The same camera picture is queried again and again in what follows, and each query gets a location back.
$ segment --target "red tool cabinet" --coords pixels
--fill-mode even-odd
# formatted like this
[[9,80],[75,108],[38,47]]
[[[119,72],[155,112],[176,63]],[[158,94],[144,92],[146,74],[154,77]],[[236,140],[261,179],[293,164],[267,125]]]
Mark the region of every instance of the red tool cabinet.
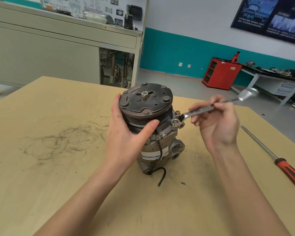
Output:
[[229,90],[241,68],[240,64],[212,58],[202,83],[206,87]]

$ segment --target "forearm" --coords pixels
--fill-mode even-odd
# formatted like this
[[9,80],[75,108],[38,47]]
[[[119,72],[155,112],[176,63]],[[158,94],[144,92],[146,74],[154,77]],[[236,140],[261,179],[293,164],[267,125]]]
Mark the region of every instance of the forearm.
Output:
[[212,154],[239,235],[290,235],[267,201],[237,146]]
[[107,163],[100,166],[34,235],[80,235],[124,174],[118,170]]

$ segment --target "white label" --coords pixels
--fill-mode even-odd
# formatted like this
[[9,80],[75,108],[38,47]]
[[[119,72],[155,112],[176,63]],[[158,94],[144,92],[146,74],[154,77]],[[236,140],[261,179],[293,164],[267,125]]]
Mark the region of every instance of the white label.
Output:
[[[162,158],[164,156],[168,155],[168,147],[165,147],[164,149],[162,149]],[[157,151],[157,152],[141,152],[142,155],[142,159],[144,160],[158,160],[161,156],[161,151]]]

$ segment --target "person's left hand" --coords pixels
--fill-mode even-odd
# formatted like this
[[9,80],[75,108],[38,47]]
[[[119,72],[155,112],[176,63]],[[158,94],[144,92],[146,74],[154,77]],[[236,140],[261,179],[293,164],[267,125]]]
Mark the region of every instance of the person's left hand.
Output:
[[120,94],[116,95],[111,108],[109,128],[106,138],[106,163],[115,165],[125,173],[135,162],[139,152],[143,148],[148,138],[153,134],[159,124],[158,120],[152,120],[134,135],[125,123],[119,108]]

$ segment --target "screwdriver handle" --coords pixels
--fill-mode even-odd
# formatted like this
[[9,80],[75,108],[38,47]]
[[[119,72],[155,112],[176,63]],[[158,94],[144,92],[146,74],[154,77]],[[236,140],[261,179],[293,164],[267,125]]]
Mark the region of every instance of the screwdriver handle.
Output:
[[295,185],[295,169],[284,159],[278,158],[274,162]]

